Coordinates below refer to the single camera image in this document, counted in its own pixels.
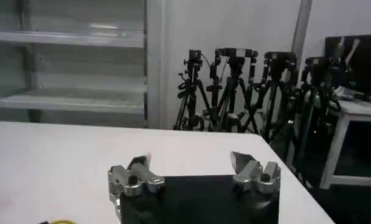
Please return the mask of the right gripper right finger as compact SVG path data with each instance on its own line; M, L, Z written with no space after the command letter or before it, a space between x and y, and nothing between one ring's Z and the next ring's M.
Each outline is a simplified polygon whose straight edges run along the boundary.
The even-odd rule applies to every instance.
M230 159L235 171L232 179L242 192L255 189L260 194L273 194L280 190L281 168L276 162L263 166L253 156L235 151Z

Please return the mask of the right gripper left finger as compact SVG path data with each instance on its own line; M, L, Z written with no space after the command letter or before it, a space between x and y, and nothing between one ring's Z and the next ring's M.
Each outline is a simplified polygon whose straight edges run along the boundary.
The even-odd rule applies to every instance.
M108 190L113 196L138 197L144 190L157 194L165 188L165 178L150 170L151 153L131 159L129 165L112 166L108 171Z

